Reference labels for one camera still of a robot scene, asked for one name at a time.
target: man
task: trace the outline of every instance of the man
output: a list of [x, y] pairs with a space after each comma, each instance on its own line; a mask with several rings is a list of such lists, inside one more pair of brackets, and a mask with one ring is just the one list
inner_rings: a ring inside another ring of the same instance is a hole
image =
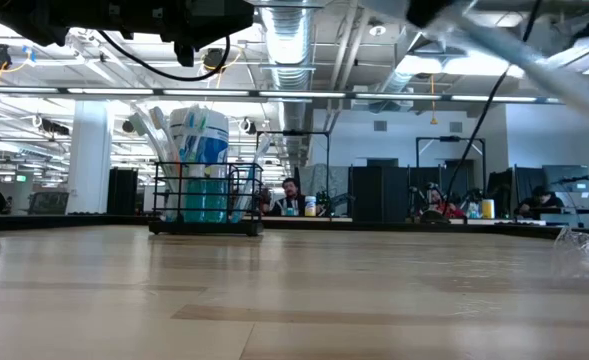
[[523, 200], [518, 206], [518, 215], [525, 217], [532, 216], [532, 209], [541, 208], [562, 208], [565, 204], [556, 197], [552, 191], [547, 191], [542, 186], [537, 186], [532, 190], [532, 197]]
[[304, 216], [305, 215], [305, 196], [299, 193], [298, 181], [294, 178], [283, 180], [283, 190], [285, 198], [274, 203], [274, 208], [267, 214], [268, 216]]

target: ceiling light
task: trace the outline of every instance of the ceiling light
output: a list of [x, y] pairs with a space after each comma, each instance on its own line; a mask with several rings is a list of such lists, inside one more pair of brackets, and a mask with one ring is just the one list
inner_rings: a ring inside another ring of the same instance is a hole
[[285, 97], [285, 98], [344, 98], [345, 93], [340, 92], [321, 92], [321, 91], [261, 91], [259, 96], [266, 97]]
[[248, 96], [249, 91], [230, 91], [230, 90], [163, 90], [165, 95], [179, 96]]
[[16, 175], [14, 171], [0, 171], [0, 175]]
[[515, 96], [495, 96], [495, 102], [512, 102], [512, 103], [530, 103], [535, 102], [538, 98], [535, 97], [515, 97]]
[[418, 95], [418, 94], [376, 94], [376, 93], [365, 93], [356, 94], [357, 99], [367, 100], [430, 100], [436, 101], [441, 100], [441, 95]]
[[56, 165], [52, 165], [52, 164], [47, 164], [46, 165], [49, 169], [53, 169], [53, 170], [58, 170], [58, 171], [66, 171], [67, 169], [62, 167], [62, 166], [56, 166]]
[[71, 88], [67, 89], [72, 94], [92, 94], [92, 95], [153, 95], [152, 89], [112, 89], [112, 88], [97, 88], [97, 89], [82, 89]]
[[9, 151], [9, 152], [21, 151], [21, 149], [19, 149], [18, 147], [14, 146], [14, 145], [2, 143], [2, 142], [0, 142], [0, 150], [1, 151]]
[[385, 26], [376, 25], [376, 26], [372, 26], [372, 28], [370, 29], [370, 35], [381, 36], [381, 35], [385, 34], [386, 31], [387, 31], [387, 29], [385, 28]]
[[39, 88], [39, 87], [18, 87], [18, 86], [0, 86], [0, 93], [58, 93], [56, 88]]
[[452, 96], [452, 101], [479, 102], [479, 101], [487, 101], [489, 98], [490, 98], [489, 96], [454, 95], [454, 96]]
[[438, 59], [407, 55], [396, 66], [396, 72], [403, 74], [439, 74], [443, 72], [443, 65]]

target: black cable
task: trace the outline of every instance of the black cable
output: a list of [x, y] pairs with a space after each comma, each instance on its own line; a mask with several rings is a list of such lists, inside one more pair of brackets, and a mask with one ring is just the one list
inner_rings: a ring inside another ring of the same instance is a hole
[[139, 65], [141, 65], [142, 67], [146, 68], [147, 70], [166, 77], [168, 79], [172, 79], [172, 80], [176, 80], [176, 81], [188, 81], [188, 82], [194, 82], [194, 81], [202, 81], [205, 79], [208, 79], [212, 76], [214, 76], [215, 74], [218, 74], [223, 67], [225, 66], [225, 62], [227, 61], [227, 57], [230, 54], [230, 47], [231, 47], [231, 42], [230, 42], [230, 37], [226, 36], [225, 37], [225, 52], [223, 53], [223, 58], [221, 59], [221, 62], [216, 65], [216, 67], [214, 68], [214, 70], [208, 72], [205, 75], [201, 75], [201, 76], [195, 76], [195, 77], [181, 77], [181, 76], [176, 76], [176, 75], [172, 75], [172, 74], [168, 74], [166, 72], [160, 71], [158, 69], [153, 68], [152, 66], [148, 65], [145, 61], [137, 58], [136, 56], [128, 53], [127, 51], [125, 51], [125, 49], [123, 49], [122, 47], [120, 47], [117, 43], [114, 42], [114, 40], [112, 40], [112, 38], [110, 38], [109, 36], [107, 36], [107, 34], [105, 33], [105, 31], [103, 30], [99, 30], [98, 31], [99, 34], [101, 34], [101, 36], [103, 36], [103, 38], [105, 38], [105, 41], [107, 41], [110, 45], [112, 45], [112, 47], [114, 49], [116, 49], [118, 52], [120, 52], [121, 54], [125, 55], [128, 59], [138, 63]]
[[[536, 0], [536, 3], [534, 3], [534, 6], [532, 7], [532, 12], [530, 13], [530, 18], [528, 19], [527, 27], [525, 28], [525, 33], [523, 34], [523, 42], [525, 42], [525, 43], [527, 42], [527, 40], [529, 40], [530, 35], [532, 34], [532, 29], [534, 28], [534, 22], [536, 21], [536, 17], [538, 15], [538, 11], [541, 7], [542, 2], [543, 2], [543, 0]], [[452, 175], [452, 179], [450, 180], [450, 184], [447, 187], [447, 197], [445, 198], [445, 208], [443, 209], [443, 215], [445, 215], [445, 213], [447, 212], [447, 208], [449, 205], [448, 201], [449, 201], [450, 195], [452, 195], [452, 187], [454, 186], [454, 182], [456, 181], [456, 176], [458, 175], [458, 172], [461, 169], [461, 166], [463, 165], [463, 163], [467, 159], [467, 155], [469, 154], [470, 149], [472, 148], [472, 145], [474, 145], [474, 140], [476, 139], [476, 135], [478, 134], [478, 131], [481, 129], [481, 125], [483, 125], [483, 121], [485, 121], [485, 117], [487, 117], [487, 112], [490, 109], [490, 105], [492, 105], [492, 101], [494, 100], [494, 97], [496, 96], [498, 89], [501, 87], [501, 84], [503, 84], [503, 81], [507, 77], [508, 71], [509, 71], [509, 66], [507, 67], [505, 72], [501, 75], [501, 77], [498, 78], [498, 81], [494, 85], [494, 88], [492, 88], [492, 91], [490, 92], [487, 102], [485, 103], [485, 106], [483, 107], [483, 112], [481, 113], [481, 116], [478, 119], [478, 123], [476, 124], [476, 127], [474, 127], [474, 131], [472, 131], [472, 136], [470, 136], [470, 140], [468, 141], [467, 146], [465, 147], [465, 151], [463, 152], [463, 156], [461, 157], [461, 160], [458, 162], [458, 164], [456, 165], [456, 168], [454, 169], [454, 174]]]
[[572, 202], [572, 205], [574, 206], [574, 212], [576, 212], [576, 220], [578, 220], [577, 226], [580, 227], [581, 223], [583, 223], [583, 221], [581, 221], [581, 214], [578, 213], [578, 208], [576, 207], [576, 202], [574, 201], [574, 198], [572, 197], [572, 187], [570, 185], [562, 185], [563, 188], [565, 190], [567, 190], [567, 197], [570, 198], [570, 201]]

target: clear plastic sheet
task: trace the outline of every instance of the clear plastic sheet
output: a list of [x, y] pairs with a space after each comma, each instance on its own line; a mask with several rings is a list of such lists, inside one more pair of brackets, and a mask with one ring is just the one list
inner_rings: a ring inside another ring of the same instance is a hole
[[[258, 164], [259, 166], [263, 166], [263, 164], [265, 163], [265, 154], [267, 154], [267, 151], [270, 148], [270, 143], [272, 142], [272, 137], [271, 136], [263, 136], [263, 138], [261, 139], [261, 142], [258, 144], [258, 148], [256, 149], [256, 153], [254, 153], [254, 161], [252, 161], [252, 163], [254, 164]], [[251, 168], [249, 171], [249, 174], [247, 176], [247, 182], [245, 183], [245, 185], [243, 185], [243, 188], [241, 189], [241, 194], [243, 195], [249, 195], [252, 193], [252, 180], [254, 179], [261, 179], [261, 174], [256, 174], [255, 173], [255, 168]], [[243, 219], [243, 215], [244, 212], [243, 211], [238, 211], [238, 210], [247, 210], [250, 207], [251, 202], [251, 197], [249, 196], [239, 196], [238, 199], [236, 199], [236, 203], [234, 204], [234, 214], [232, 214], [232, 222], [233, 223], [238, 223], [239, 221], [241, 221]]]
[[589, 276], [589, 234], [563, 228], [554, 242], [552, 266], [557, 279]]

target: black cabinet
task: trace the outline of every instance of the black cabinet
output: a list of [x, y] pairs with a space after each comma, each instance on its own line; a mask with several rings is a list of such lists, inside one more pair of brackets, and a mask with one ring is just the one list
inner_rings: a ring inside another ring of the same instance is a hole
[[395, 167], [350, 168], [354, 222], [400, 223], [407, 216], [408, 170]]
[[107, 213], [110, 215], [134, 215], [137, 186], [138, 170], [111, 169], [107, 193]]

